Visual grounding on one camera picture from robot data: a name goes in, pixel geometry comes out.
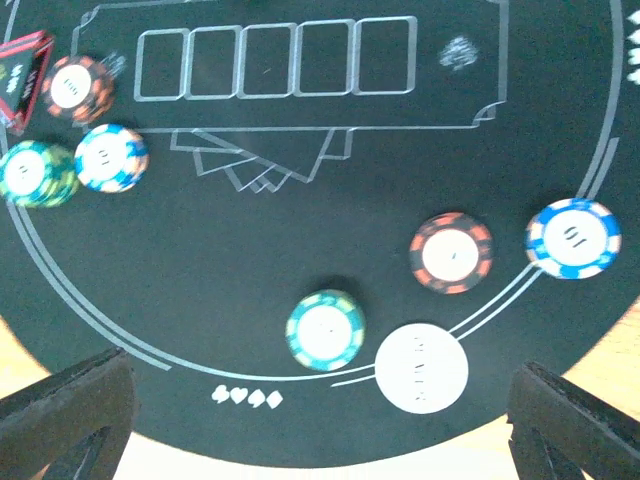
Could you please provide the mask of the red chip mat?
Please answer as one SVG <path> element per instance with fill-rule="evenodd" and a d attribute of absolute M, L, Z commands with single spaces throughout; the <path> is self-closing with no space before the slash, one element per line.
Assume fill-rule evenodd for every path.
<path fill-rule="evenodd" d="M 446 212 L 426 220 L 409 245 L 416 280 L 437 293 L 471 290 L 489 274 L 493 238 L 489 229 L 463 212 Z"/>
<path fill-rule="evenodd" d="M 114 89 L 114 78 L 102 63 L 88 56 L 66 56 L 47 74 L 42 95 L 52 116 L 87 124 L 110 109 Z"/>

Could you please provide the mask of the white dealer button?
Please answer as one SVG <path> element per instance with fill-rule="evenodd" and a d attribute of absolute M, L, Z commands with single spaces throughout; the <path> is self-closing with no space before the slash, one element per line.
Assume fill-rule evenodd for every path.
<path fill-rule="evenodd" d="M 433 324 L 411 323 L 380 344 L 374 375 L 382 395 L 396 408 L 416 415 L 442 411 L 464 392 L 469 362 L 460 342 Z"/>

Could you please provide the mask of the blue chip mat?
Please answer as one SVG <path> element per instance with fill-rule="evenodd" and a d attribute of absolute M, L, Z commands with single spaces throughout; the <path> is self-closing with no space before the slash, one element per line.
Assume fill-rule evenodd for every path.
<path fill-rule="evenodd" d="M 619 223 L 601 203 L 567 198 L 544 207 L 525 233 L 529 261 L 564 280 L 593 277 L 615 261 L 622 243 Z"/>
<path fill-rule="evenodd" d="M 76 147 L 75 169 L 87 188 L 120 193 L 133 188 L 149 165 L 149 151 L 134 130 L 103 124 L 90 130 Z"/>

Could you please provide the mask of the green chip bottom mat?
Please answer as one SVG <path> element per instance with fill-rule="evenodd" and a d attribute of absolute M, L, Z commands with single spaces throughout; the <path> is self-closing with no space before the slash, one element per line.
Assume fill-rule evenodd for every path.
<path fill-rule="evenodd" d="M 296 304 L 286 322 L 285 338 L 299 364 L 332 372 L 357 356 L 365 330 L 365 316 L 356 300 L 342 290 L 324 289 Z"/>

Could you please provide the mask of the green poker chip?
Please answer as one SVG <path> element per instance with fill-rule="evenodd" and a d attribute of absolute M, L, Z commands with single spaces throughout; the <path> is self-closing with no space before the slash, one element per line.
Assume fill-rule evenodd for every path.
<path fill-rule="evenodd" d="M 27 140 L 1 158 L 1 196 L 22 207 L 54 207 L 79 188 L 74 155 L 64 147 Z"/>

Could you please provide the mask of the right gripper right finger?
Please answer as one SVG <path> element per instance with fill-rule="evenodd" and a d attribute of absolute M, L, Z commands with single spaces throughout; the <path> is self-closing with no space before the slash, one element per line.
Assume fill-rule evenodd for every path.
<path fill-rule="evenodd" d="M 520 479 L 639 477 L 639 422 L 536 362 L 514 373 L 507 422 Z"/>

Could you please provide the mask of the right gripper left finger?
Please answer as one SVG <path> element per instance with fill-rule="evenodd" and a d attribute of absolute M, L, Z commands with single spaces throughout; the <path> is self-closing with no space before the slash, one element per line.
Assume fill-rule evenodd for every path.
<path fill-rule="evenodd" d="M 133 428 L 134 373 L 111 348 L 1 400 L 3 479 L 111 479 Z"/>

